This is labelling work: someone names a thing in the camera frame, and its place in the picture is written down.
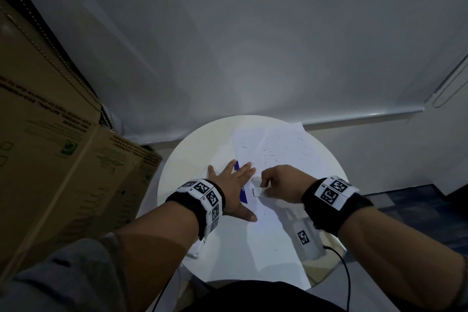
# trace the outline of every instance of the round white table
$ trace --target round white table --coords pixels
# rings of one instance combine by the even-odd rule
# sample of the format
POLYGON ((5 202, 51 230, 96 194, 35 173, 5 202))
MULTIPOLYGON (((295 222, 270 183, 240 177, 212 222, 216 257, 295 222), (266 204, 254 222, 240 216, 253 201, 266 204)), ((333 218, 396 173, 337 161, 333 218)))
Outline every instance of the round white table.
MULTIPOLYGON (((200 177, 209 164, 219 172, 236 158, 232 132, 240 128, 277 127, 284 121, 264 116, 243 115, 216 120, 192 132, 174 149, 163 168, 158 186, 158 205, 184 182, 200 177)), ((313 136, 314 149, 327 175, 347 180, 330 151, 313 136)), ((339 262, 330 251, 315 261, 307 261, 295 247, 291 232, 275 226, 269 230, 259 221, 251 223, 223 216, 209 235, 198 259, 185 257, 182 264, 202 281, 222 286, 235 280, 284 281, 308 289, 323 280, 339 262)), ((323 243, 341 255, 345 250, 336 237, 321 232, 323 243)))

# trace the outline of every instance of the green logo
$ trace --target green logo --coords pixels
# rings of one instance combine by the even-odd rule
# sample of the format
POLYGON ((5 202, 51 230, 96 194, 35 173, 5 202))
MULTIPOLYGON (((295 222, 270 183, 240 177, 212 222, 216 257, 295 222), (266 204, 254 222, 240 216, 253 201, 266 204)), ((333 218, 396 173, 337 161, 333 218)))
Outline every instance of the green logo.
POLYGON ((78 143, 66 141, 60 153, 65 154, 66 156, 71 156, 75 151, 76 147, 78 147, 78 143))

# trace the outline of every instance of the person's left hand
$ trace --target person's left hand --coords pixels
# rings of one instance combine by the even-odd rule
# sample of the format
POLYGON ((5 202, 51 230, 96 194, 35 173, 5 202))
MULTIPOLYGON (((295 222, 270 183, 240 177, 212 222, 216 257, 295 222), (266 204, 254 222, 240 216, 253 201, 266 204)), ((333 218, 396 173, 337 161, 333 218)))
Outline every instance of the person's left hand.
POLYGON ((239 197, 242 187, 254 175, 255 168, 251 168, 252 163, 249 162, 231 174, 235 163, 235 159, 231 160, 219 175, 216 175, 213 166, 208 166, 208 180, 216 183, 223 191, 226 198, 224 208, 226 215, 256 222, 257 216, 241 203, 239 197))

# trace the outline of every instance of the brown cardboard box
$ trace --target brown cardboard box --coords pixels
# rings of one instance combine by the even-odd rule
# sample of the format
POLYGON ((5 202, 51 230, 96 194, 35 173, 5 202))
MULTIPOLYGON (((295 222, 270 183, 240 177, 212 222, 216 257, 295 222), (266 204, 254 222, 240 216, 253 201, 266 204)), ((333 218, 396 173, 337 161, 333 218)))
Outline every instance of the brown cardboard box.
POLYGON ((40 34, 0 3, 0 28, 8 29, 0 34, 2 283, 134 219, 161 157, 102 128, 99 103, 80 95, 89 93, 59 68, 40 34))

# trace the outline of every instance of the black cable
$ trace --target black cable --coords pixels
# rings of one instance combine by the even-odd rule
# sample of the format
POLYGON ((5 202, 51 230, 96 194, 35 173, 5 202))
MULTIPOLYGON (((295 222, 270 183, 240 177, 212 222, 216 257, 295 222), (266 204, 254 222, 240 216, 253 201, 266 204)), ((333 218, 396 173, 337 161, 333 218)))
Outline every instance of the black cable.
POLYGON ((171 277, 169 278, 169 280, 167 280, 166 285, 164 285, 164 287, 162 288, 162 291, 161 291, 161 293, 159 294, 158 299, 156 300, 155 306, 153 307, 153 310, 152 310, 151 312, 155 312, 156 306, 158 305, 158 302, 159 302, 159 300, 161 299, 162 294, 163 294, 164 291, 166 290, 166 287, 169 285, 169 282, 171 281, 171 279, 172 279, 173 276, 174 276, 174 274, 171 275, 171 277))
POLYGON ((348 267, 346 266, 346 263, 344 262, 344 259, 341 257, 341 255, 336 251, 334 250, 332 247, 329 247, 329 246, 326 246, 324 245, 323 246, 325 249, 328 249, 328 250, 331 250, 333 252, 335 252, 335 254, 341 259, 341 261, 343 262, 343 265, 344 265, 344 268, 346 269, 346 275, 348 275, 348 302, 346 303, 346 312, 349 312, 350 310, 350 298, 351 298, 351 278, 350 278, 350 272, 348 271, 348 267))

